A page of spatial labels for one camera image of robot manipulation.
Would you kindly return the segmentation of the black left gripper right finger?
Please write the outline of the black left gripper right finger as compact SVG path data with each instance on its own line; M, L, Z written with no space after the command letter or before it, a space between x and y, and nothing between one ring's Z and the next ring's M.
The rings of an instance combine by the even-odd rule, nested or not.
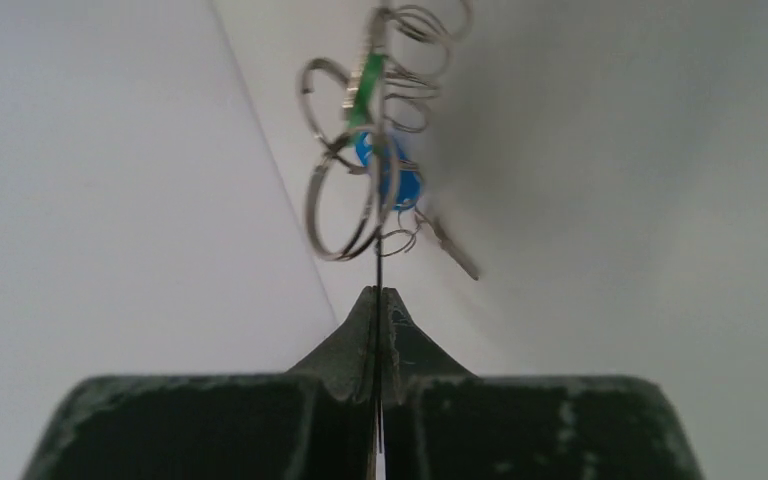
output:
M680 418L626 375L478 376L382 294L390 479L699 479Z

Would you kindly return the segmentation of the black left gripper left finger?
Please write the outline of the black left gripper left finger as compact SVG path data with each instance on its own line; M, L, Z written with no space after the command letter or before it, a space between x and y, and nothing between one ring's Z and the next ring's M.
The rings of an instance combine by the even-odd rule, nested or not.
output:
M345 321L284 372L108 375L62 399L27 479L371 479L373 323Z

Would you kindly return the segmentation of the metal oval keyring plate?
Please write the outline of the metal oval keyring plate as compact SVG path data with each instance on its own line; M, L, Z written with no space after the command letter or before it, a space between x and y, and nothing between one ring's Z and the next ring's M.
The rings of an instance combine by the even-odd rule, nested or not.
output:
M389 255L383 249L386 239L403 236L405 242L396 251L408 252L416 245L420 231L429 228L441 250L472 280L479 280L479 266L451 238L442 220L421 209L425 187L423 171L397 139L400 133L420 134L429 127L430 103L442 93L441 78L452 63L454 46L469 35L474 24L473 2L462 1L459 5L463 20L458 27L447 26L432 10L418 4L394 5L382 1L371 10L372 13L377 7L388 9L387 59L384 76L370 104L371 119L366 124L349 128L342 109L349 76L359 55L352 68L327 57L315 57L300 70L296 98L306 126L321 149L306 187L303 209L305 234L319 259L347 262L373 251L376 261L381 263ZM439 48L441 65L430 72L408 68L391 51L393 34ZM317 73L334 81L343 93L342 126L334 137L325 133L311 103ZM336 166L341 166L349 175L367 178L369 186L359 219L345 244L330 249L323 239L319 210L326 178Z

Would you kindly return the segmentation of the green headed key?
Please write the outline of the green headed key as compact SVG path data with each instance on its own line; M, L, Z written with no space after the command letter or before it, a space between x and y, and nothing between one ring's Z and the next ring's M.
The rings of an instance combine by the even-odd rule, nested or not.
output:
M386 54L386 23L388 9L377 7L370 14L358 62L352 70L342 103L347 126L353 128L371 119L371 101L384 76Z

